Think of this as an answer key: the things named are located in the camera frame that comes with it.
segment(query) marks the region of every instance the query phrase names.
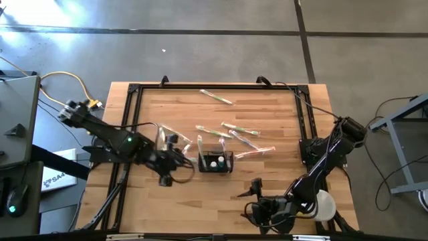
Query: wooden tabletop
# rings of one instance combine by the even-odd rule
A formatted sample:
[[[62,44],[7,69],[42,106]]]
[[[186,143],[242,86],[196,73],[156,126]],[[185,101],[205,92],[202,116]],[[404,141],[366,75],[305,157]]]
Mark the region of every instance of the wooden tabletop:
[[[103,120],[112,125],[122,121],[129,82],[113,82]],[[331,110],[324,84],[309,84],[314,106]],[[275,146],[265,155],[243,158],[235,162],[230,174],[199,173],[186,184],[158,186],[158,176],[143,165],[132,165],[124,201],[121,232],[156,233],[223,233],[258,234],[259,230],[240,214],[255,196],[236,198],[248,190],[251,180],[261,177],[264,195],[282,195],[295,178],[306,172],[298,150],[300,130],[294,95],[287,90],[210,90],[235,103],[229,106],[198,90],[145,90],[142,95],[139,123],[155,122],[168,125],[194,141],[190,157],[197,156],[197,135],[204,140],[205,150],[221,150],[219,138],[198,131],[195,125],[227,132],[220,124],[225,121],[240,127],[261,131],[260,137],[245,135],[260,147]],[[320,137],[330,134],[333,118],[314,109]],[[155,127],[138,129],[154,139]],[[178,148],[185,144],[181,141]],[[251,150],[236,140],[226,140],[228,151],[235,154]],[[88,223],[106,199],[112,164],[99,165],[89,174],[77,227]],[[180,169],[174,177],[186,178],[189,171]],[[334,170],[328,176],[328,189],[338,211],[358,229],[352,196],[346,176]],[[116,201],[112,205],[113,223]],[[313,220],[296,220],[294,234],[315,234]]]

